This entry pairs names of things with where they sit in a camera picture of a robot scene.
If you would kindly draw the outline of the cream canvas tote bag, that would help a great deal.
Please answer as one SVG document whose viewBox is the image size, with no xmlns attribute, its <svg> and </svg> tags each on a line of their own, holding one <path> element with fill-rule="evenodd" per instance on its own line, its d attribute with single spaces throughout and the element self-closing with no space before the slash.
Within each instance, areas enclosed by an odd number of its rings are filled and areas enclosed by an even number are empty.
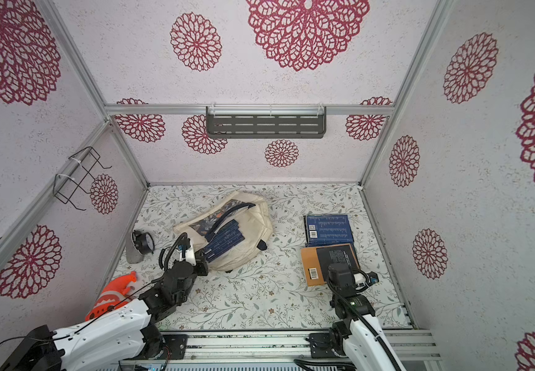
<svg viewBox="0 0 535 371">
<path fill-rule="evenodd" d="M 203 251 L 218 230 L 231 220 L 239 223 L 244 241 L 208 263 L 208 266 L 212 271 L 232 271 L 249 263 L 268 248 L 273 225 L 264 197 L 236 190 L 207 212 L 175 226 L 173 230 L 177 234 L 187 233 L 194 250 Z"/>
</svg>

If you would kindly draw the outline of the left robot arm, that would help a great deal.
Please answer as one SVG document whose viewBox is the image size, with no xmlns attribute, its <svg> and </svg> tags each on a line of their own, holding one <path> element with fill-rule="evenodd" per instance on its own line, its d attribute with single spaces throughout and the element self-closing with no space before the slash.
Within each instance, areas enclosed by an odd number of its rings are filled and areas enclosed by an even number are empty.
<svg viewBox="0 0 535 371">
<path fill-rule="evenodd" d="M 160 255 L 162 276 L 95 318 L 52 330 L 43 325 L 17 337 L 18 346 L 1 370 L 96 370 L 112 363 L 162 353 L 165 340 L 157 324 L 187 301 L 199 276 L 208 274 L 202 250 L 182 233 Z"/>
</svg>

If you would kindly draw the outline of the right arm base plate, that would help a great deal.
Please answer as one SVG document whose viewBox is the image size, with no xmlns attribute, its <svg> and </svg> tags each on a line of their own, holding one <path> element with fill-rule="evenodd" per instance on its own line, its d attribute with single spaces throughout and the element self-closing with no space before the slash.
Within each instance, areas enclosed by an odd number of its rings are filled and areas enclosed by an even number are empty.
<svg viewBox="0 0 535 371">
<path fill-rule="evenodd" d="M 346 358 L 343 350 L 343 337 L 338 332 L 310 333 L 306 338 L 309 343 L 311 357 L 314 359 Z"/>
</svg>

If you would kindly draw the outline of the black orange spine book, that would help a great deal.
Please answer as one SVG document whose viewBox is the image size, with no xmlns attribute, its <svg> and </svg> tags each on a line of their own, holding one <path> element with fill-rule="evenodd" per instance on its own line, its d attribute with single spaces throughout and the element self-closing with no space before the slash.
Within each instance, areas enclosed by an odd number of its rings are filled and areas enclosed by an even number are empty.
<svg viewBox="0 0 535 371">
<path fill-rule="evenodd" d="M 326 284 L 331 264 L 346 263 L 353 268 L 360 267 L 352 244 L 303 247 L 300 250 L 300 257 L 309 287 Z"/>
</svg>

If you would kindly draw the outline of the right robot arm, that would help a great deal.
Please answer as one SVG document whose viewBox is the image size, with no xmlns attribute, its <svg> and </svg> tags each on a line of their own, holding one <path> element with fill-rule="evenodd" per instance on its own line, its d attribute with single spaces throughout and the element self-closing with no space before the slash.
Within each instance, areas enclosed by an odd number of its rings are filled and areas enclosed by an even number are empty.
<svg viewBox="0 0 535 371">
<path fill-rule="evenodd" d="M 404 370 L 374 307 L 363 295 L 378 282 L 374 272 L 345 263 L 329 265 L 326 284 L 332 292 L 330 304 L 340 319 L 330 329 L 332 348 L 347 357 L 356 370 Z"/>
</svg>

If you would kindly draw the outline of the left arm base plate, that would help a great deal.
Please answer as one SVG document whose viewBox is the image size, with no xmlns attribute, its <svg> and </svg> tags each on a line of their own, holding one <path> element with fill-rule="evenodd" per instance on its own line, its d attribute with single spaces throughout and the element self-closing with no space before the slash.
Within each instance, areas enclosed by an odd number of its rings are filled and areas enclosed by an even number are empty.
<svg viewBox="0 0 535 371">
<path fill-rule="evenodd" d="M 189 337 L 183 334 L 160 335 L 149 343 L 150 360 L 183 360 Z"/>
</svg>

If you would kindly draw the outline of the blue book with barcode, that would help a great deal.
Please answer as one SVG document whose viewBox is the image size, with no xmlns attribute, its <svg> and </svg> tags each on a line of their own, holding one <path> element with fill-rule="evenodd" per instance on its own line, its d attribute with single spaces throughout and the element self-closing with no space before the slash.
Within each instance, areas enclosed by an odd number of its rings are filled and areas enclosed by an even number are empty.
<svg viewBox="0 0 535 371">
<path fill-rule="evenodd" d="M 346 214 L 304 216 L 306 246 L 353 244 L 353 232 Z"/>
</svg>

